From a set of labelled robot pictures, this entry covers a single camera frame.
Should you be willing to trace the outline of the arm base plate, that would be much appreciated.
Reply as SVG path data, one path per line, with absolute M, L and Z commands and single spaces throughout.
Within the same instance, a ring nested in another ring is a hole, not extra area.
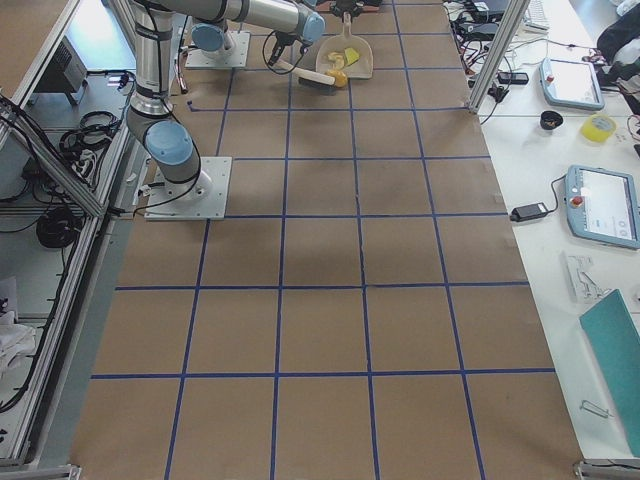
M 167 182 L 157 171 L 160 186 L 150 191 L 144 217 L 150 221 L 222 220 L 226 214 L 232 171 L 231 157 L 203 157 L 195 185 Z
M 188 53 L 186 68 L 192 70 L 227 70 L 244 68 L 251 34 L 247 31 L 193 30 L 194 49 Z

